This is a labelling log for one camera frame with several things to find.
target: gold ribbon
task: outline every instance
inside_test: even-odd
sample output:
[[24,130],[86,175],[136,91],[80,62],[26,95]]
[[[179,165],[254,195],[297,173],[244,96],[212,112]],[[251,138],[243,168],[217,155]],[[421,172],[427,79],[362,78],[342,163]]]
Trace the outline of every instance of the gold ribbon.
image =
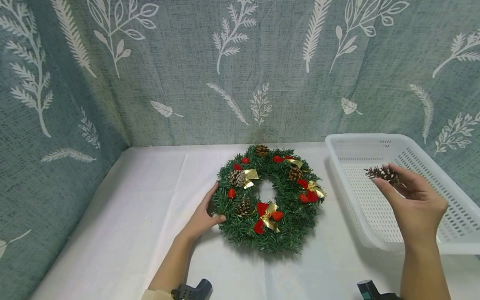
[[252,179],[260,179],[257,174],[257,170],[250,169],[250,170],[243,170],[245,173],[245,183],[243,185],[244,189],[254,186]]
[[307,189],[312,191],[312,192],[315,192],[315,194],[317,194],[318,198],[325,198],[327,196],[327,193],[325,193],[322,190],[322,188],[320,187],[320,185],[318,185],[318,183],[316,183],[313,180],[310,180],[308,182],[308,188]]
[[277,209],[278,209],[278,206],[275,203],[270,202],[270,204],[267,207],[267,210],[265,211],[265,215],[260,217],[264,225],[270,228],[271,230],[273,230],[275,233],[279,233],[280,229],[278,229],[276,224],[270,220],[270,217],[272,216],[272,213]]
[[303,163],[300,161],[300,160],[296,160],[296,159],[286,159],[289,163],[299,167],[299,169],[301,168],[301,166],[303,166]]

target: gray-green backdrop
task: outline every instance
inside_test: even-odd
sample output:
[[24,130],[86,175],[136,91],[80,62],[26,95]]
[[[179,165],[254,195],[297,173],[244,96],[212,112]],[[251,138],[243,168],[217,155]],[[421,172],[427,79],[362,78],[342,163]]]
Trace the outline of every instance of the gray-green backdrop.
[[480,204],[479,15],[477,0],[0,0],[0,295],[35,289],[129,145],[401,133]]

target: pine cone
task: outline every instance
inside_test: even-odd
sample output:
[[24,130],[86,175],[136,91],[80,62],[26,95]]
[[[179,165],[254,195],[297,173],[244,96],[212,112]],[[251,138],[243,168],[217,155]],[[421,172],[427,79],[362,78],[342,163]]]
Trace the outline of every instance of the pine cone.
[[245,184],[245,172],[240,170],[233,170],[228,175],[228,181],[231,185],[241,187]]
[[239,216],[248,216],[252,212],[252,207],[250,205],[249,199],[243,199],[237,205],[237,215]]
[[297,167],[291,167],[290,172],[288,173],[288,179],[291,181],[297,182],[303,178],[303,172]]
[[257,152],[257,155],[260,157],[266,157],[268,155],[268,152],[270,151],[267,146],[265,145],[258,145],[255,148],[255,151]]
[[382,166],[381,168],[379,167],[373,167],[373,168],[368,168],[364,169],[367,171],[365,175],[368,176],[368,178],[373,179],[373,178],[381,178],[387,182],[389,182],[391,185],[396,185],[400,184],[400,179],[398,178],[398,173],[393,171],[387,166]]

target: table surface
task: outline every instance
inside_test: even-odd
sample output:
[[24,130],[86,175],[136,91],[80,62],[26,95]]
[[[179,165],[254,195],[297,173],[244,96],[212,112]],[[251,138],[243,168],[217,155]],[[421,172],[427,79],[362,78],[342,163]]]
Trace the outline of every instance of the table surface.
[[[241,251],[217,227],[192,254],[187,283],[213,285],[210,300],[361,300],[356,283],[372,279],[381,293],[399,292],[401,253],[364,248],[348,226],[330,179],[324,143],[268,144],[292,148],[320,176],[327,192],[315,231],[302,255],[265,256]],[[133,147],[126,150],[95,193],[86,213],[34,300],[139,299],[173,238],[216,180],[218,170],[248,145]],[[272,197],[268,181],[262,199]],[[442,256],[453,299],[480,293],[480,261]]]

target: christmas wreath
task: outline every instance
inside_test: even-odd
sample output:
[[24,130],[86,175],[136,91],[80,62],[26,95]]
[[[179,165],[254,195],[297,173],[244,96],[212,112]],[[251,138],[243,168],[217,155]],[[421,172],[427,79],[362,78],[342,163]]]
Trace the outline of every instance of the christmas wreath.
[[[326,196],[306,161],[293,150],[252,145],[228,161],[218,178],[212,204],[218,215],[227,217],[219,225],[224,237],[262,252],[300,252]],[[257,195],[264,179],[276,190],[275,202],[264,203]]]

